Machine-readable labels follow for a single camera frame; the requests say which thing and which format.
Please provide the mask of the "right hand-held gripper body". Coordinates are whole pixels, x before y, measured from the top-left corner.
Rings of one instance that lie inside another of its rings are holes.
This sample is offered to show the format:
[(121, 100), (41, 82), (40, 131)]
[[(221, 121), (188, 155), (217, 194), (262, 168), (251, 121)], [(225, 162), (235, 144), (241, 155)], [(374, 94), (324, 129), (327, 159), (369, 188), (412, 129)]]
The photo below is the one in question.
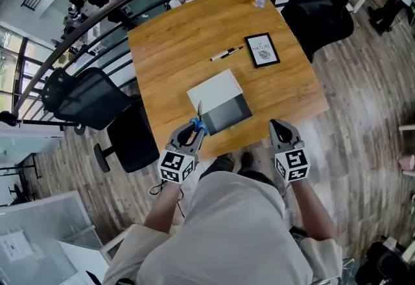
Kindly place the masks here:
[(309, 175), (310, 163), (305, 154), (305, 143), (302, 140), (293, 144), (275, 142), (274, 167), (284, 182), (305, 179)]

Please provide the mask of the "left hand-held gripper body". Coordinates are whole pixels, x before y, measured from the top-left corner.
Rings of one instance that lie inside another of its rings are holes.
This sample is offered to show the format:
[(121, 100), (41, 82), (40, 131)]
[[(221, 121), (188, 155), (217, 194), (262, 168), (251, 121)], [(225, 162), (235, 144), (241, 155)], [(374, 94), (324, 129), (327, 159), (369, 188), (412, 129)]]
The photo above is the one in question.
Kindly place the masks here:
[(175, 147), (166, 144), (158, 160), (158, 174), (162, 180), (183, 183), (196, 169), (200, 144)]

